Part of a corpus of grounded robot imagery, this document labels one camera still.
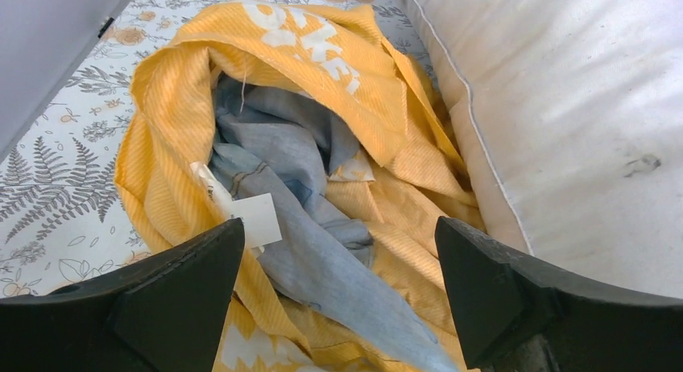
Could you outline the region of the floral table mat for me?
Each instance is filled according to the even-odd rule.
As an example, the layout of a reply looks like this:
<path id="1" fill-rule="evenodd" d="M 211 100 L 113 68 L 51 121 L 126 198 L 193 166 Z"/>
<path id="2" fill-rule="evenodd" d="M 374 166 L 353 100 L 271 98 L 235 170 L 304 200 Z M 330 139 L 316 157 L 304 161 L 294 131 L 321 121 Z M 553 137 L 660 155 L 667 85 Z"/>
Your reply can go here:
<path id="1" fill-rule="evenodd" d="M 146 258 L 114 186 L 134 105 L 135 66 L 203 8 L 226 0 L 132 0 L 1 164 L 1 294 L 47 294 Z M 426 72 L 400 0 L 268 0 L 368 5 L 383 34 Z"/>

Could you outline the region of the yellow and blue pillowcase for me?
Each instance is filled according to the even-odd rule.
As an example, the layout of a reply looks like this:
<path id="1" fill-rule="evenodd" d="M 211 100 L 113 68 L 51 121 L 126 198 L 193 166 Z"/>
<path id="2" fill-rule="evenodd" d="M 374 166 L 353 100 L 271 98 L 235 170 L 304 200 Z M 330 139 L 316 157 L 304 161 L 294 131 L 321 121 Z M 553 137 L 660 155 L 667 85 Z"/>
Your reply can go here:
<path id="1" fill-rule="evenodd" d="M 252 208 L 220 371 L 459 371 L 440 217 L 482 228 L 448 113 L 370 6 L 230 0 L 135 69 L 114 183 L 155 252 Z"/>

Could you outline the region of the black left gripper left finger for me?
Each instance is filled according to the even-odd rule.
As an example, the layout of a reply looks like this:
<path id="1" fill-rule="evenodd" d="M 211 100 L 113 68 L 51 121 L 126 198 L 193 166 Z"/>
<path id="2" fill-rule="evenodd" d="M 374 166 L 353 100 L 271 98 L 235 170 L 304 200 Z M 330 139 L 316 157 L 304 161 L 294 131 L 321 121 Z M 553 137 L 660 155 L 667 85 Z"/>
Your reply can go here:
<path id="1" fill-rule="evenodd" d="M 1 302 L 4 371 L 210 371 L 245 244 L 240 220 L 45 296 Z"/>

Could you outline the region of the white pillow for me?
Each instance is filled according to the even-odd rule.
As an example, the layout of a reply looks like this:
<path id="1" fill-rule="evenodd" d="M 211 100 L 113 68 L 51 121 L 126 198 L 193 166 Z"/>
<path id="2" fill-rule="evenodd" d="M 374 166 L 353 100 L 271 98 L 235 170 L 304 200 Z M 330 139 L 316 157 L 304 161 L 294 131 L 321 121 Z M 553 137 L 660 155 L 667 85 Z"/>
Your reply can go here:
<path id="1" fill-rule="evenodd" d="M 402 0 L 493 238 L 682 295 L 682 0 Z"/>

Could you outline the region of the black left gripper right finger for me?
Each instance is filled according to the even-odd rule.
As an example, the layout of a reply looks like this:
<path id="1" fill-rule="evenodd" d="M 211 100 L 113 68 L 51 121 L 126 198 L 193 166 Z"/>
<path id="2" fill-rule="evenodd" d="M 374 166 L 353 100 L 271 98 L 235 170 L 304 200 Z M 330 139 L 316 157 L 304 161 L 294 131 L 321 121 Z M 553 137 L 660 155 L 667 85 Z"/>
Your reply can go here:
<path id="1" fill-rule="evenodd" d="M 577 275 L 454 218 L 435 240 L 468 368 L 681 370 L 681 300 Z"/>

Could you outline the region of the white pillowcase care tag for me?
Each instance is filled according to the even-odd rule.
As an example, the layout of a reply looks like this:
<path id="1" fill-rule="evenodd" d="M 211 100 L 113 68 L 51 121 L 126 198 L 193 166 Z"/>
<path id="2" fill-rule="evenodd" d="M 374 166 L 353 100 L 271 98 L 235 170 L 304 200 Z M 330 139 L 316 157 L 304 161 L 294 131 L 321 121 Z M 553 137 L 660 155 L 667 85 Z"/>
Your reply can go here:
<path id="1" fill-rule="evenodd" d="M 217 206 L 225 220 L 242 220 L 245 248 L 255 257 L 265 252 L 266 245 L 282 240 L 270 193 L 235 200 L 205 164 L 191 163 L 190 170 L 204 186 L 209 199 Z"/>

